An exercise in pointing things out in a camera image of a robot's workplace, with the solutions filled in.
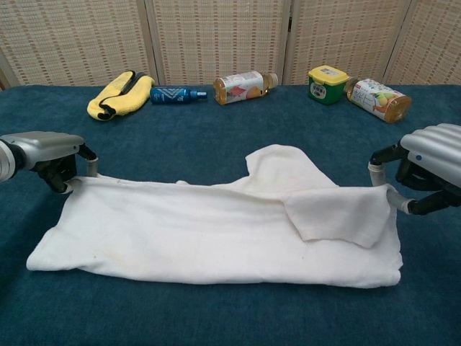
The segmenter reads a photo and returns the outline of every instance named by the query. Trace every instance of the wicker partition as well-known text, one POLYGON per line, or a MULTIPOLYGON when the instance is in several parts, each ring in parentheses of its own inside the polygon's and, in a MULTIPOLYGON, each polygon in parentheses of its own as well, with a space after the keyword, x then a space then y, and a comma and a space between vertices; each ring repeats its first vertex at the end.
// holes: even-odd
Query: wicker partition
POLYGON ((103 85, 128 69, 152 72, 135 0, 4 0, 0 23, 20 84, 103 85))
POLYGON ((294 0, 286 84, 323 64, 382 80, 410 1, 294 0))
POLYGON ((461 0, 412 1, 385 81, 461 84, 461 0))
POLYGON ((251 70, 282 79, 290 0, 146 0, 159 80, 210 84, 251 70))

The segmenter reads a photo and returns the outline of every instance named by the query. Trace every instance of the juice bottle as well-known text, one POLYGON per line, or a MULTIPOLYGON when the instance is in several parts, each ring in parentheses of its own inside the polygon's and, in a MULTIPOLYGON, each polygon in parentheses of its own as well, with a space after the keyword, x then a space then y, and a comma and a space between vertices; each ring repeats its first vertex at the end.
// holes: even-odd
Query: juice bottle
POLYGON ((344 91, 352 103, 387 123, 403 119, 411 106, 411 98, 373 79, 352 77, 344 91))
POLYGON ((217 78, 213 83, 215 99, 220 105, 261 97, 279 84, 276 74, 258 71, 217 78))

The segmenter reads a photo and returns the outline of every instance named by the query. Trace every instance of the white towel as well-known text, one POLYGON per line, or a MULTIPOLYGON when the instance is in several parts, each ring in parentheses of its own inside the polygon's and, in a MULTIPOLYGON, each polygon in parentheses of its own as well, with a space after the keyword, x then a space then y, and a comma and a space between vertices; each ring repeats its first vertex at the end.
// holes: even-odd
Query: white towel
POLYGON ((246 160, 249 175, 226 185, 80 177, 27 268, 196 284, 398 283, 390 186, 337 187, 290 146, 246 160))

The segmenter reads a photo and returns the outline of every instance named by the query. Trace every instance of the black trim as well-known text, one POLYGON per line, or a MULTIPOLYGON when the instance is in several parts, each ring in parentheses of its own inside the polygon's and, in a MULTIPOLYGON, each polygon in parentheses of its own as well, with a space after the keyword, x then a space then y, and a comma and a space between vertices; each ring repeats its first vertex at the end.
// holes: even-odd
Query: black trim
POLYGON ((2 141, 9 148, 9 150, 11 150, 12 153, 13 153, 13 157, 14 157, 14 173, 10 177, 10 179, 11 179, 12 177, 14 177, 16 175, 18 169, 23 169, 24 168, 26 154, 25 154, 25 152, 22 150, 22 148, 20 146, 16 146, 14 144, 8 143, 8 142, 4 141, 3 139, 0 139, 0 141, 2 141))

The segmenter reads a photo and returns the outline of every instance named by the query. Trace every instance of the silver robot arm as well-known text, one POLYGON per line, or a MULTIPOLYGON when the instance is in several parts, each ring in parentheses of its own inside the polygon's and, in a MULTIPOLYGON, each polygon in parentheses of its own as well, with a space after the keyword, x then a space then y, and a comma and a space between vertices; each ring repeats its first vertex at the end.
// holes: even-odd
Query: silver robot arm
POLYGON ((386 183, 384 165, 395 160, 400 160, 398 182, 413 190, 435 193, 422 200, 412 200, 390 191, 388 200, 392 205, 417 215, 461 205, 461 126, 429 126, 376 151, 368 164, 374 186, 386 183))
POLYGON ((28 169, 37 172, 53 191, 70 192, 67 181, 76 176, 75 154, 86 159, 86 175, 95 177, 98 158, 80 136, 41 131, 1 136, 0 182, 19 169, 28 169))

